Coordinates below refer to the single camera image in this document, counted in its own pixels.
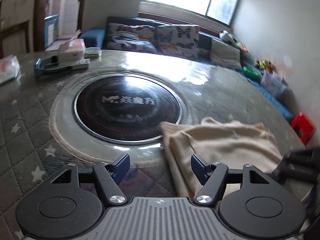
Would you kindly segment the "cream beige garment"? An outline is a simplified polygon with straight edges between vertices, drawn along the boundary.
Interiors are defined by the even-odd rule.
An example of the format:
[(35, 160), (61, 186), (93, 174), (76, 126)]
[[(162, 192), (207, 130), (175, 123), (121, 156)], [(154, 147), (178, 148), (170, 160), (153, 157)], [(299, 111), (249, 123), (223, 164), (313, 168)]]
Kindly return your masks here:
[(208, 163), (220, 162), (229, 168), (241, 169), (252, 164), (263, 172), (273, 171), (280, 163), (274, 135), (263, 123), (221, 123), (211, 117), (200, 124), (159, 124), (165, 156), (169, 163), (178, 196), (193, 199), (202, 185), (191, 170), (191, 156), (198, 154)]

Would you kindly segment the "red plastic stool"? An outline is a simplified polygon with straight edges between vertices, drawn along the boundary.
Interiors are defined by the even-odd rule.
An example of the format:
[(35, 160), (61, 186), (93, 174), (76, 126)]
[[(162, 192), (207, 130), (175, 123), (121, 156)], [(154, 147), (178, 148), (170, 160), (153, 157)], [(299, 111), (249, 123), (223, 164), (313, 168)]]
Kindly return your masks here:
[(298, 137), (305, 146), (309, 143), (309, 141), (317, 131), (316, 125), (303, 112), (298, 113), (296, 117), (291, 121), (290, 125), (298, 134)]

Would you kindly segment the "round black induction cooktop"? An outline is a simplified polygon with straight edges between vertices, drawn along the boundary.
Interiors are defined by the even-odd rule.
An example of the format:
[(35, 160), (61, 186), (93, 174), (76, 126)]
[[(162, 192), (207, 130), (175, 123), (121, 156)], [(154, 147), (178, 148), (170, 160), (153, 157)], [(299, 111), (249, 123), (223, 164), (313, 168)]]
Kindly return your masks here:
[(74, 98), (73, 115), (88, 134), (113, 144), (148, 144), (161, 138), (161, 122), (183, 117), (178, 94), (162, 81), (139, 74), (96, 75)]

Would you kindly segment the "colourful toy pile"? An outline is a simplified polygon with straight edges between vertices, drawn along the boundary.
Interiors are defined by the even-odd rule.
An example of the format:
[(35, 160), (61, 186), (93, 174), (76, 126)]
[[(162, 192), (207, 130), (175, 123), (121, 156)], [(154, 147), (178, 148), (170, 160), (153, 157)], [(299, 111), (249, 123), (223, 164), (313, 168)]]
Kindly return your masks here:
[(275, 98), (284, 97), (289, 92), (289, 87), (285, 85), (283, 77), (277, 73), (275, 65), (270, 60), (253, 59), (244, 44), (236, 42), (235, 45), (240, 49), (241, 66), (250, 67), (260, 74), (259, 80), (250, 79), (251, 81), (263, 87)]

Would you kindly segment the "green plastic toy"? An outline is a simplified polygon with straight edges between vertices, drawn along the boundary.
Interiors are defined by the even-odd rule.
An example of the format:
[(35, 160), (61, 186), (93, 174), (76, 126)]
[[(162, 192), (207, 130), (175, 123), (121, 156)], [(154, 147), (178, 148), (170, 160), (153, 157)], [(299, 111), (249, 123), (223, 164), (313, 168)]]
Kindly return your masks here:
[(252, 80), (259, 80), (260, 79), (260, 74), (256, 70), (254, 70), (250, 67), (243, 66), (242, 72), (243, 72), (244, 76), (249, 79), (252, 79)]

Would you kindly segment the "grey plain cushion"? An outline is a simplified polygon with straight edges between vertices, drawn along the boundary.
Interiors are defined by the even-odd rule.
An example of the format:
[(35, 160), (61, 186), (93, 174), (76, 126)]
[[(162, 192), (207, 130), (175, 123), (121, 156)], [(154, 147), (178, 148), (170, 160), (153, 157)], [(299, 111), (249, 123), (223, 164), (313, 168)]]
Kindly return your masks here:
[(210, 60), (220, 67), (242, 71), (240, 50), (214, 38), (211, 40)]

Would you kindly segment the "stack of green booklets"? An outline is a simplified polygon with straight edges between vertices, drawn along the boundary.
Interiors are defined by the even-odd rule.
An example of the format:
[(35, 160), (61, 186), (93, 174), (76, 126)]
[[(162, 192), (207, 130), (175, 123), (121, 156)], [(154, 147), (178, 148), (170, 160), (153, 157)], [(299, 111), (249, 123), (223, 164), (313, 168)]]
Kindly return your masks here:
[(91, 59), (91, 58), (99, 58), (101, 57), (102, 52), (99, 47), (89, 47), (85, 49), (84, 57), (86, 59)]

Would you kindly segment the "white small box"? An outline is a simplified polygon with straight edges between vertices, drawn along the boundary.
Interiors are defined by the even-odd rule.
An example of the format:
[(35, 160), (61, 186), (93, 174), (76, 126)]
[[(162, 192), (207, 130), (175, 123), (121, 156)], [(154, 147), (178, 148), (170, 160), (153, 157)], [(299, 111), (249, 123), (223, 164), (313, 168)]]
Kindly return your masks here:
[(59, 62), (78, 61), (84, 59), (85, 46), (83, 44), (64, 43), (60, 46), (57, 54)]

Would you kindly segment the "pink tissue pack far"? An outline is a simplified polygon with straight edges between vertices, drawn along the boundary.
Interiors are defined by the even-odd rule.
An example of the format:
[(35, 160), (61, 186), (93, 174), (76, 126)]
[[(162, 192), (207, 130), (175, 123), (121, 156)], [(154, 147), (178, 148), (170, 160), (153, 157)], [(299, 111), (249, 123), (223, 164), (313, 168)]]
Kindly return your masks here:
[(75, 49), (75, 50), (85, 50), (85, 42), (81, 38), (76, 38), (73, 40), (68, 40), (67, 42), (60, 45), (60, 50)]

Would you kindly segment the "pink tissue pack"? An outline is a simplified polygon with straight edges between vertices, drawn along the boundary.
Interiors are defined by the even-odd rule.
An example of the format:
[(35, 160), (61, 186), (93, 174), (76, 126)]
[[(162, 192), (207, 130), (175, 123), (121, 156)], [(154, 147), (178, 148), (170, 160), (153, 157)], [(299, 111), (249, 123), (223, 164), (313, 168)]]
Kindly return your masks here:
[(0, 85), (15, 79), (20, 72), (20, 63), (16, 55), (0, 59)]
[(75, 49), (75, 50), (85, 50), (85, 42), (81, 38), (76, 38), (73, 40), (68, 40), (67, 42), (60, 45), (60, 50)]

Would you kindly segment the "blue corner sofa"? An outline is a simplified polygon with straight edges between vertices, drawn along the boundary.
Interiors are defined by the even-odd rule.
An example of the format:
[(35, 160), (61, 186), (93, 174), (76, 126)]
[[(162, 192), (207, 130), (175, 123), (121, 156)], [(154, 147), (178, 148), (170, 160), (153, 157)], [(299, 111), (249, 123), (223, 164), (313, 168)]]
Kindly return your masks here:
[[(109, 30), (108, 24), (119, 23), (122, 25), (150, 25), (158, 27), (166, 25), (166, 22), (156, 21), (140, 17), (108, 17), (107, 26), (105, 28), (92, 28), (82, 33), (80, 38), (84, 39), (86, 47), (99, 47), (100, 49), (107, 49), (107, 34)], [(218, 41), (217, 33), (211, 35), (207, 32), (200, 32), (200, 55), (196, 61), (201, 63), (209, 63), (209, 47), (211, 40)], [(284, 105), (282, 105), (274, 96), (272, 96), (266, 89), (260, 85), (260, 78), (247, 77), (244, 73), (240, 73), (249, 83), (251, 83), (271, 104), (278, 110), (278, 112), (288, 121), (294, 119), (294, 114)]]

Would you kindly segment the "right butterfly pillow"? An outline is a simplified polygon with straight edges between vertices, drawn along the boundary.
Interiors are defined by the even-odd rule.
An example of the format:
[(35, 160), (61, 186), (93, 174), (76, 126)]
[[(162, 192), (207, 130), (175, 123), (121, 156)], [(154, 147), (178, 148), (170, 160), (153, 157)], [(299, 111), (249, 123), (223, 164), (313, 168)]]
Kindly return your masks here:
[(199, 31), (198, 25), (160, 25), (156, 29), (158, 46), (164, 55), (198, 58)]

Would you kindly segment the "butterfly pillow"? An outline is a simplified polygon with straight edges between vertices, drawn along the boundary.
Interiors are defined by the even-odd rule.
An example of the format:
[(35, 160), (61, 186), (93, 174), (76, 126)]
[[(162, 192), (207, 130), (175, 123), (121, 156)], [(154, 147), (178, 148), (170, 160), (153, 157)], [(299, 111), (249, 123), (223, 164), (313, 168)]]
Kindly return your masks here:
[(160, 25), (156, 29), (158, 46), (164, 55), (198, 58), (199, 31), (198, 25)]
[(156, 28), (150, 25), (109, 23), (106, 48), (110, 50), (157, 54), (155, 32)]

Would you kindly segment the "white panda plush toy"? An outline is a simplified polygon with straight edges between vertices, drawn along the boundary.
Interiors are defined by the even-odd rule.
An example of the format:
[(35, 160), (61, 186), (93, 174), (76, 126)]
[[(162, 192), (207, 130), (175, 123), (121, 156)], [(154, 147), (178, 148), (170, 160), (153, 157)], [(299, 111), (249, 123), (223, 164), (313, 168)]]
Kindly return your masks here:
[(234, 39), (233, 35), (226, 30), (223, 30), (222, 32), (219, 33), (219, 38), (227, 43), (233, 43), (233, 44), (236, 43), (236, 40)]

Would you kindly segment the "left butterfly pillow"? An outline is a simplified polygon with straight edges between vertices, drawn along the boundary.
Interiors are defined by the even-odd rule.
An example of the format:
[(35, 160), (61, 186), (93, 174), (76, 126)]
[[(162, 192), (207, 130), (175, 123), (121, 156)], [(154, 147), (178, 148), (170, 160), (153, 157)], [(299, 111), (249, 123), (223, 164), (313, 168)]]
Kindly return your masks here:
[(155, 32), (156, 28), (150, 25), (109, 23), (106, 48), (110, 50), (157, 54)]

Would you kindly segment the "pink tissue pack near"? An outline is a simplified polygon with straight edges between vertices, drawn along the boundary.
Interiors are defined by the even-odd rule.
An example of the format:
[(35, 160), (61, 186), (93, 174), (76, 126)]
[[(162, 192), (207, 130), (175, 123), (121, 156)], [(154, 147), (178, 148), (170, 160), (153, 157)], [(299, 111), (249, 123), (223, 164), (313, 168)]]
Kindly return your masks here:
[(20, 63), (16, 55), (0, 59), (0, 85), (15, 79), (20, 72)]

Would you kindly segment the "blue white small cabinet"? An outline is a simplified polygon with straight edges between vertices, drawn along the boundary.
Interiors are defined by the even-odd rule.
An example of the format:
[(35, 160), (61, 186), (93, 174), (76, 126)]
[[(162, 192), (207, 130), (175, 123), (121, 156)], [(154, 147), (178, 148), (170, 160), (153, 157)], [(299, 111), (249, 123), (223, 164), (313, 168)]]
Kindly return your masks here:
[(59, 15), (50, 15), (44, 19), (44, 47), (48, 48), (57, 38)]

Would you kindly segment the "dark wooden door frame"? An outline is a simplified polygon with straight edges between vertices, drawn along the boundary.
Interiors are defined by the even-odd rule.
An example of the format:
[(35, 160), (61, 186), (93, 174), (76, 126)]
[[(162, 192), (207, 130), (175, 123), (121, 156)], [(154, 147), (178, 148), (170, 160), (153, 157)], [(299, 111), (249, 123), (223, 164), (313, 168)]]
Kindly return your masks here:
[(59, 15), (56, 40), (66, 40), (83, 32), (85, 0), (35, 0), (33, 15), (33, 49), (45, 51), (44, 19)]

